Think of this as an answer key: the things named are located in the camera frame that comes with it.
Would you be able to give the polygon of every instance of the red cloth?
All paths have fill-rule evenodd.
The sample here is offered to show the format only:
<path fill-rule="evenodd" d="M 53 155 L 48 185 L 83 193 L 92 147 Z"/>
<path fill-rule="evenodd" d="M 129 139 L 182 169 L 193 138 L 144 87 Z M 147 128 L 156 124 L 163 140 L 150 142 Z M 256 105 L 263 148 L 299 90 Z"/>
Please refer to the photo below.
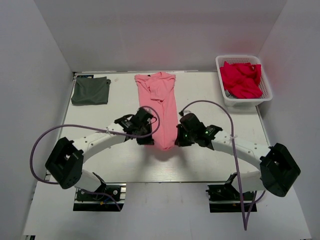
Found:
<path fill-rule="evenodd" d="M 261 77 L 261 65 L 251 63 L 229 64 L 226 61 L 220 67 L 224 90 L 239 99 L 257 99 L 263 92 L 259 83 Z"/>

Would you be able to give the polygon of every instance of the table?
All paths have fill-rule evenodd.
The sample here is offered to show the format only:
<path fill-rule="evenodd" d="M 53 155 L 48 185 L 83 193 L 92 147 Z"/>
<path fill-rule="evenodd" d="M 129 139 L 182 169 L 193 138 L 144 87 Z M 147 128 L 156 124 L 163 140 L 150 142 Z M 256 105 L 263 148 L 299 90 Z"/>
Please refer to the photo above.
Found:
<path fill-rule="evenodd" d="M 139 107 L 135 74 L 95 74 L 95 77 L 107 75 L 112 80 L 108 105 L 76 107 L 70 104 L 65 123 L 103 128 L 118 117 L 134 113 Z M 217 73 L 175 74 L 178 111 L 200 99 L 222 104 Z M 197 103 L 189 110 L 205 125 L 230 129 L 228 118 L 216 106 Z M 232 108 L 229 112 L 239 137 L 267 144 L 255 107 L 245 111 Z M 72 139 L 90 133 L 66 128 L 61 135 Z M 293 188 L 284 198 L 267 193 L 257 204 L 257 212 L 251 213 L 248 231 L 243 230 L 240 213 L 210 213 L 206 183 L 224 181 L 236 171 L 233 157 L 224 153 L 199 146 L 146 152 L 144 146 L 131 140 L 97 154 L 84 168 L 98 173 L 106 182 L 127 183 L 122 211 L 73 211 L 74 188 L 63 190 L 57 185 L 38 182 L 24 235 L 36 235 L 36 240 L 300 240 L 311 237 Z M 240 170 L 244 173 L 255 168 L 240 161 Z"/>
<path fill-rule="evenodd" d="M 107 105 L 74 106 L 69 104 L 65 124 L 79 124 L 105 128 L 126 114 L 134 114 L 138 107 L 138 90 L 134 79 L 137 73 L 95 74 L 111 80 Z M 216 72 L 175 72 L 174 95 L 177 110 L 195 100 L 211 100 L 223 105 Z M 230 132 L 230 121 L 217 106 L 195 103 L 188 108 L 206 126 L 216 125 Z M 267 144 L 266 136 L 255 107 L 232 109 L 235 134 L 257 144 Z M 66 127 L 61 136 L 69 140 L 92 134 L 92 131 Z M 169 151 L 138 145 L 135 140 L 106 149 L 88 160 L 84 169 L 95 172 L 109 183 L 128 182 L 220 182 L 236 171 L 231 155 L 212 151 L 194 144 L 175 147 Z M 255 167 L 240 160 L 242 172 Z"/>

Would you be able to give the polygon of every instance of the dark green cloth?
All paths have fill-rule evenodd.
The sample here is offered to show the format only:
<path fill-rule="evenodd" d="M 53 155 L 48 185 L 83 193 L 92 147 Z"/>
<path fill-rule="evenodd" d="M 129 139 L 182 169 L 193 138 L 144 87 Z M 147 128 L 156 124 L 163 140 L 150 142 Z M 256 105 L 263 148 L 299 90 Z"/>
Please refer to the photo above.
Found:
<path fill-rule="evenodd" d="M 83 78 L 77 77 L 74 93 L 71 98 L 73 105 L 107 104 L 111 80 L 107 77 Z"/>

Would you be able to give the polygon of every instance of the gray wall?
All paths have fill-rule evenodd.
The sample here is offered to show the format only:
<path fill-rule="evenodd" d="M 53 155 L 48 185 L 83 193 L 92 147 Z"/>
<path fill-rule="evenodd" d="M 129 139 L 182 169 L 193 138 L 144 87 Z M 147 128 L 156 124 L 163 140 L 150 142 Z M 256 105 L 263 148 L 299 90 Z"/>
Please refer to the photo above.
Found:
<path fill-rule="evenodd" d="M 74 72 L 212 70 L 257 55 L 286 0 L 35 0 Z"/>
<path fill-rule="evenodd" d="M 320 239 L 320 1 L 289 0 L 259 57 L 273 90 L 260 108 L 268 136 L 300 166 L 294 189 L 312 239 Z"/>
<path fill-rule="evenodd" d="M 32 0 L 0 1 L 0 33 L 0 239 L 16 240 L 36 182 L 29 154 L 42 132 L 61 123 L 72 72 Z M 42 175 L 54 135 L 36 151 Z"/>

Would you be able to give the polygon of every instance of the pink garment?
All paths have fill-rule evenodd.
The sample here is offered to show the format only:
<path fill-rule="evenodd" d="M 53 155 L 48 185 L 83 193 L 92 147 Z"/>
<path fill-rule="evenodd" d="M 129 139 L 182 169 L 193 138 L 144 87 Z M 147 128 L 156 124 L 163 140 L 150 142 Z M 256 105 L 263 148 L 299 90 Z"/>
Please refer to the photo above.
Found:
<path fill-rule="evenodd" d="M 152 135 L 154 145 L 163 151 L 169 150 L 175 145 L 178 133 L 178 115 L 174 93 L 176 75 L 157 72 L 152 75 L 138 74 L 134 76 L 134 79 L 138 86 L 140 106 L 150 106 L 160 116 L 160 127 Z M 152 130 L 157 126 L 158 122 L 156 121 L 152 124 Z"/>

